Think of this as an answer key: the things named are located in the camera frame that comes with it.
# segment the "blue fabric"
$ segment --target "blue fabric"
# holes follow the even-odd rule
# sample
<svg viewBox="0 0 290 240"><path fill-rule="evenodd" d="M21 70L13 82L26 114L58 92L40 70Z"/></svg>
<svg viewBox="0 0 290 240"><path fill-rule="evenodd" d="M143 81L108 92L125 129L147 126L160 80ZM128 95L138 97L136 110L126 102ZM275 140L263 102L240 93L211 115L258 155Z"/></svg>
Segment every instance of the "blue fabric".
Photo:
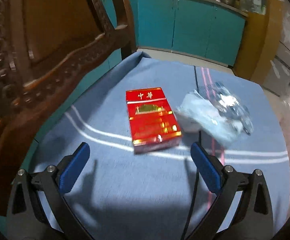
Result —
<svg viewBox="0 0 290 240"><path fill-rule="evenodd" d="M196 67L196 71L201 86L201 68ZM217 71L211 70L210 75L239 94L251 113L255 131L251 136L240 136L225 151L224 162L237 171L263 170L277 231L286 220L290 189L279 123L258 85ZM190 147L198 134L184 133L180 147L134 155L125 93L149 87L162 87L171 108L176 109L186 93L196 89L195 69L134 53L76 100L75 108L68 109L34 154L30 171L42 171L72 154L81 142L90 145L91 156L65 199L95 239L179 240L182 235L196 178ZM221 160L217 142L203 134L202 144ZM220 230L230 224L240 194L235 196ZM40 197L49 222L58 228L42 193ZM189 233L207 212L210 199L214 196L210 197L200 179Z"/></svg>
<svg viewBox="0 0 290 240"><path fill-rule="evenodd" d="M59 192L61 195L72 190L81 171L89 159L90 149L87 143L82 143L74 153L74 157L59 176Z"/></svg>
<svg viewBox="0 0 290 240"><path fill-rule="evenodd" d="M217 195L221 191L221 177L197 143L192 144L190 155L209 191Z"/></svg>

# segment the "table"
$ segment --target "table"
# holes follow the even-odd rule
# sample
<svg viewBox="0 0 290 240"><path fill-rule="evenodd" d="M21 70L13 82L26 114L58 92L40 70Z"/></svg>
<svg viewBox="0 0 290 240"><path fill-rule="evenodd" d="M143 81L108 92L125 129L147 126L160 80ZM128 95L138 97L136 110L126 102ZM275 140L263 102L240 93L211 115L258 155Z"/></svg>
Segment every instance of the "table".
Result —
<svg viewBox="0 0 290 240"><path fill-rule="evenodd" d="M285 223L290 188L289 162L278 120L261 87L233 75L179 62L151 59L136 52L105 74L82 94L39 144L31 172L42 171L72 154L82 141L90 159L65 198L95 239L179 240L187 219L196 166L189 147L197 134L184 134L180 146L134 155L125 91L162 87L172 109L186 93L208 82L221 81L248 107L254 133L242 134L224 150L207 134L202 144L223 164L252 173L261 169L271 197L274 231ZM40 193L46 215L58 225ZM215 196L200 178L190 233ZM237 193L220 230L228 227L239 202Z"/></svg>

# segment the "red cigarette pack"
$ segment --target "red cigarette pack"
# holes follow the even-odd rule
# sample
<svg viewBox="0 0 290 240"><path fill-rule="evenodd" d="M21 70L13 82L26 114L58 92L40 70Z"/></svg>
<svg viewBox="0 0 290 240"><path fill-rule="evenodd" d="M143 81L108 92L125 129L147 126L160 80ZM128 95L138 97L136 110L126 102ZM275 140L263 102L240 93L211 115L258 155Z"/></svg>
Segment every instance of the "red cigarette pack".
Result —
<svg viewBox="0 0 290 240"><path fill-rule="evenodd" d="M161 88L126 91L135 153L177 146L181 129Z"/></svg>

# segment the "silver bolt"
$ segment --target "silver bolt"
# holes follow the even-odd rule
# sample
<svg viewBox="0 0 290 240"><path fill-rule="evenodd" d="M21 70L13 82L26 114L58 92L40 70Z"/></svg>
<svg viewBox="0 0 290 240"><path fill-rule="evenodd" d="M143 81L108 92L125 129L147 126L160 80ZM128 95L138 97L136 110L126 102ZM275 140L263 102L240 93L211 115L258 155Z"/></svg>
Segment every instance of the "silver bolt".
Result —
<svg viewBox="0 0 290 240"><path fill-rule="evenodd" d="M47 167L47 172L53 172L55 170L55 166L54 165L49 165Z"/></svg>
<svg viewBox="0 0 290 240"><path fill-rule="evenodd" d="M18 174L19 176L23 176L24 173L25 173L25 170L24 170L24 169L20 169L20 170L17 172L17 174Z"/></svg>
<svg viewBox="0 0 290 240"><path fill-rule="evenodd" d="M231 173L231 172L233 172L233 170L234 170L234 168L232 166L230 166L230 165L225 166L226 172Z"/></svg>
<svg viewBox="0 0 290 240"><path fill-rule="evenodd" d="M263 172L261 170L255 170L257 176L262 176Z"/></svg>

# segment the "blue gripper pad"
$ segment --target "blue gripper pad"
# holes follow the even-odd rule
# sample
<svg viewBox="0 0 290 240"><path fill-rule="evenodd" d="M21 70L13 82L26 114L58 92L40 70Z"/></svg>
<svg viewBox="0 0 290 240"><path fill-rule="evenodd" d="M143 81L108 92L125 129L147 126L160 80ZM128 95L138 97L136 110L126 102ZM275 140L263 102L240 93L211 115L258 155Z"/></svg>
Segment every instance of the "blue gripper pad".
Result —
<svg viewBox="0 0 290 240"><path fill-rule="evenodd" d="M61 195L72 190L81 171L89 159L90 149L87 143L81 143L73 153L72 160L59 177L59 192Z"/></svg>
<svg viewBox="0 0 290 240"><path fill-rule="evenodd" d="M221 175L209 160L209 155L197 143L192 144L190 155L209 191L218 194L221 191Z"/></svg>

